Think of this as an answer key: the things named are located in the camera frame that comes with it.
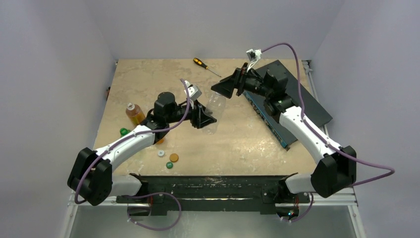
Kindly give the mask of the clear plastic bottle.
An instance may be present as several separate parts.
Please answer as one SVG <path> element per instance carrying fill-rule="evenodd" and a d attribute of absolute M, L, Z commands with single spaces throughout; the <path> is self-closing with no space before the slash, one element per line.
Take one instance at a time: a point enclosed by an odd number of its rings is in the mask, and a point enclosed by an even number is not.
<path fill-rule="evenodd" d="M 223 95 L 213 92 L 209 97 L 205 112 L 216 119 L 215 123 L 211 123 L 202 129 L 204 134 L 215 134 L 219 123 L 222 119 L 227 98 Z"/>

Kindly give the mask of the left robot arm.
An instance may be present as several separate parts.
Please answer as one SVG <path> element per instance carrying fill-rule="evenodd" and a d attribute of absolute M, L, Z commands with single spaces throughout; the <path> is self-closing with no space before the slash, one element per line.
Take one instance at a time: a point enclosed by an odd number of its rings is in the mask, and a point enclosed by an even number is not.
<path fill-rule="evenodd" d="M 68 187 L 75 191 L 75 203 L 87 201 L 96 206 L 110 196 L 129 196 L 136 203 L 145 201 L 148 190 L 142 186 L 140 176 L 115 176 L 115 169 L 163 139 L 172 129 L 172 123 L 178 125 L 187 120 L 197 129 L 215 123 L 216 118 L 205 110 L 198 100 L 181 105 L 172 93 L 160 93 L 154 108 L 130 133 L 102 148 L 84 148 L 78 153 L 67 180 Z"/>

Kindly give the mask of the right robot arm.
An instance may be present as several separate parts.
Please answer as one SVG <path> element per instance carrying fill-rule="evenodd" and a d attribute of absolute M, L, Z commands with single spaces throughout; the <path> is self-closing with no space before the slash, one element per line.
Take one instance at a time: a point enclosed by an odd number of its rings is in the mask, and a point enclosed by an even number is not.
<path fill-rule="evenodd" d="M 220 80 L 211 90 L 231 98 L 243 92 L 264 97 L 265 112 L 292 133 L 308 150 L 316 163 L 312 174 L 293 174 L 279 183 L 278 195 L 285 202 L 301 192 L 315 192 L 328 198 L 356 181 L 356 151 L 351 146 L 343 147 L 323 133 L 304 113 L 287 92 L 288 73 L 276 76 L 266 72 L 259 74 L 248 69 L 245 63 L 236 68 L 231 76 Z"/>

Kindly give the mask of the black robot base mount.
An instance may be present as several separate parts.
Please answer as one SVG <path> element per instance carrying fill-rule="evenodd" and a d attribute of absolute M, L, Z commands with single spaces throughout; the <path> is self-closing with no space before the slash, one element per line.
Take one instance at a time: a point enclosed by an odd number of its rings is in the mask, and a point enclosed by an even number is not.
<path fill-rule="evenodd" d="M 150 205 L 152 216 L 182 210 L 297 217 L 298 206 L 308 205 L 310 196 L 286 194 L 284 180 L 285 176 L 142 176 L 139 195 L 117 196 L 116 202 Z"/>

